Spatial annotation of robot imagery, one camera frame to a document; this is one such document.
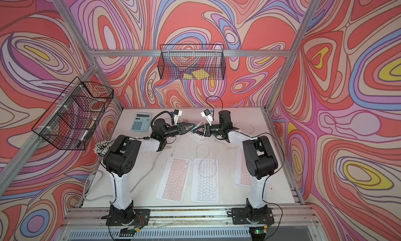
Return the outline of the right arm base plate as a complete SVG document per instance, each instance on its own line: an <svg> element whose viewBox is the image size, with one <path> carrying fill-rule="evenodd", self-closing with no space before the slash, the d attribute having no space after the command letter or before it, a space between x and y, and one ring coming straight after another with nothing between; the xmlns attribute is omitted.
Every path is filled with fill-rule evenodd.
<svg viewBox="0 0 401 241"><path fill-rule="evenodd" d="M261 208L243 207L243 208L232 208L227 211L227 215L232 217L234 225L244 224L263 224L271 226L275 223L275 219L272 213L272 209L268 206Z"/></svg>

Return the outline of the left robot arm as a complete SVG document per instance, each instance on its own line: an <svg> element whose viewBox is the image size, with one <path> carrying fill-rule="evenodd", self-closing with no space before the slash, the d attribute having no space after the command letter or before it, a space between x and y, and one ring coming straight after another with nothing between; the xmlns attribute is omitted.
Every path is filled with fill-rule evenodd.
<svg viewBox="0 0 401 241"><path fill-rule="evenodd" d="M111 204L119 210L126 210L132 204L129 173L140 152L160 152L167 145L169 137L185 135L195 126L194 123L188 122L170 126L165 120L157 119L152 124L149 137L119 135L103 157L103 164L110 173L115 192L115 200Z"/></svg>

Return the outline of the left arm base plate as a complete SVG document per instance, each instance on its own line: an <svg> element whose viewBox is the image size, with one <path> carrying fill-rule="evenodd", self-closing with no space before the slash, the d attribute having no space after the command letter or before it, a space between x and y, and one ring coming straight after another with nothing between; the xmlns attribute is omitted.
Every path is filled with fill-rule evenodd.
<svg viewBox="0 0 401 241"><path fill-rule="evenodd" d="M148 225L150 209L110 209L106 217L106 226L134 226L141 227Z"/></svg>

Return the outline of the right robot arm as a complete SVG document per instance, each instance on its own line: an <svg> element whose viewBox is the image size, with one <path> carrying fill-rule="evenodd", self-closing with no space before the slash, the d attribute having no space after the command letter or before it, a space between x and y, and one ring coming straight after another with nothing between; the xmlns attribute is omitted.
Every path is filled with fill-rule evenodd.
<svg viewBox="0 0 401 241"><path fill-rule="evenodd" d="M264 189L267 179L279 171L279 162L270 138L275 139L269 132L251 136L235 127L231 120L231 112L219 112L219 123L212 124L213 117L203 115L208 123L197 126L192 132L204 137L221 136L222 140L238 145L243 151L248 173L253 177L250 195L246 205L252 210L262 209L268 203L264 200Z"/></svg>

